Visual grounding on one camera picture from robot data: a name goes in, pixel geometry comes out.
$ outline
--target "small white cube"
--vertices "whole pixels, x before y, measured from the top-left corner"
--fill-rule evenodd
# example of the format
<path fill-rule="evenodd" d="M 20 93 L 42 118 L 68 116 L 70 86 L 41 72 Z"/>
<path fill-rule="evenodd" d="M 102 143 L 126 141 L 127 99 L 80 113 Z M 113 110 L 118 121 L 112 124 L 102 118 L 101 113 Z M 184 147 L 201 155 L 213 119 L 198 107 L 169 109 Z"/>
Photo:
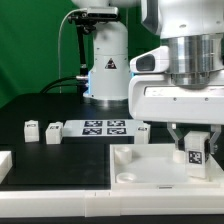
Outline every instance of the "small white cube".
<path fill-rule="evenodd" d="M 49 144 L 60 144 L 62 140 L 62 129 L 63 123 L 56 122 L 50 123 L 45 134 L 46 134 L 46 143 Z"/>
<path fill-rule="evenodd" d="M 39 141 L 39 125 L 38 121 L 27 121 L 24 126 L 25 142 Z"/>
<path fill-rule="evenodd" d="M 148 144 L 150 140 L 150 125 L 144 123 L 141 126 L 138 126 L 135 136 L 134 144 Z"/>

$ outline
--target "cable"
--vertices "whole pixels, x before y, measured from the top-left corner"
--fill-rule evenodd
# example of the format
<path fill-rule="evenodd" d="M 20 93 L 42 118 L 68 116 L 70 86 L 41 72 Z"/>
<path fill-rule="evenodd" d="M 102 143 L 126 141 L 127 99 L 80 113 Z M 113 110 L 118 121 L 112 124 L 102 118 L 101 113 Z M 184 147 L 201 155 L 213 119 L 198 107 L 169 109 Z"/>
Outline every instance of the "cable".
<path fill-rule="evenodd" d="M 60 85 L 50 86 L 47 89 L 45 89 L 45 91 L 43 93 L 47 93 L 49 90 L 54 89 L 54 88 L 58 88 L 58 87 L 68 87 L 68 86 L 77 86 L 77 84 L 60 84 Z"/>
<path fill-rule="evenodd" d="M 68 16 L 70 16 L 72 13 L 83 12 L 86 10 L 87 8 L 72 10 L 64 17 L 64 19 L 61 22 L 61 26 L 60 26 L 59 34 L 58 34 L 58 78 L 59 79 L 61 79 L 61 36 L 62 36 L 62 30 L 65 24 L 65 21 L 67 20 Z"/>
<path fill-rule="evenodd" d="M 50 88 L 51 86 L 53 86 L 54 84 L 57 84 L 57 83 L 61 83 L 61 82 L 64 82 L 64 81 L 69 81 L 69 80 L 76 80 L 76 76 L 70 76 L 70 77 L 65 77 L 65 78 L 61 78 L 61 79 L 57 79 L 51 83 L 49 83 L 47 86 L 45 86 L 41 91 L 40 93 L 44 93 L 46 91 L 46 89 Z"/>

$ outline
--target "white block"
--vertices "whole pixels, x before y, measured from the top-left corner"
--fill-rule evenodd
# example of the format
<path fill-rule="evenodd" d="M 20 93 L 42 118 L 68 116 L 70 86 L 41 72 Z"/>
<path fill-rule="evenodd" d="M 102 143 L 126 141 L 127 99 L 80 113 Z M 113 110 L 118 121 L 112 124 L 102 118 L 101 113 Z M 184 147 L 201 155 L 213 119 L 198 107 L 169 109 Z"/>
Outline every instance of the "white block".
<path fill-rule="evenodd" d="M 24 125 L 25 142 L 39 141 L 39 125 L 38 121 L 27 121 Z"/>
<path fill-rule="evenodd" d="M 50 123 L 45 134 L 47 144 L 60 144 L 62 140 L 63 123 Z"/>
<path fill-rule="evenodd" d="M 185 163 L 187 175 L 194 178 L 208 178 L 209 154 L 205 151 L 205 141 L 210 138 L 208 132 L 189 132 L 185 141 Z"/>
<path fill-rule="evenodd" d="M 10 151 L 0 152 L 0 183 L 12 168 L 12 154 Z"/>
<path fill-rule="evenodd" d="M 146 123 L 138 126 L 134 136 L 134 144 L 148 144 L 150 140 L 150 128 L 151 126 Z"/>

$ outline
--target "warning label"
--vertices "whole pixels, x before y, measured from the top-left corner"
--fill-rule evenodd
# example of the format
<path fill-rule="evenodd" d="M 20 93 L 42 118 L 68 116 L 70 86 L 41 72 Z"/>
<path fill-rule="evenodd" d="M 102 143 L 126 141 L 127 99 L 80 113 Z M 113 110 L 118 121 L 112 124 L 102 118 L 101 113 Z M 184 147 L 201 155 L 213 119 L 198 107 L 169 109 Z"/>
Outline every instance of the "warning label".
<path fill-rule="evenodd" d="M 117 67 L 116 67 L 116 65 L 115 65 L 115 63 L 114 63 L 112 58 L 107 63 L 105 69 L 117 69 Z"/>

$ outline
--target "black cable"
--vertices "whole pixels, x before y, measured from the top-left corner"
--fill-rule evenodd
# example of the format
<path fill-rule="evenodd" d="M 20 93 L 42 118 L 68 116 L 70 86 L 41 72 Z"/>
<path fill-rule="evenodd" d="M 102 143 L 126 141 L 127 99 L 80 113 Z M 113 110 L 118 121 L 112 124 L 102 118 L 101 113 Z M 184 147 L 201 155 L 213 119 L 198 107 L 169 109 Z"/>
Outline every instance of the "black cable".
<path fill-rule="evenodd" d="M 49 83 L 47 86 L 45 86 L 40 91 L 40 93 L 44 93 L 46 91 L 46 89 L 48 89 L 49 87 L 53 86 L 54 84 L 61 83 L 61 82 L 64 82 L 64 81 L 69 81 L 69 80 L 76 80 L 76 76 L 70 76 L 70 77 L 65 77 L 65 78 L 57 79 L 57 80 Z"/>
<path fill-rule="evenodd" d="M 70 87 L 70 86 L 79 86 L 79 85 L 83 85 L 83 84 L 61 84 L 61 85 L 54 85 L 54 86 L 48 87 L 42 93 L 47 93 L 49 90 L 54 89 L 54 88 L 58 88 L 58 87 Z"/>

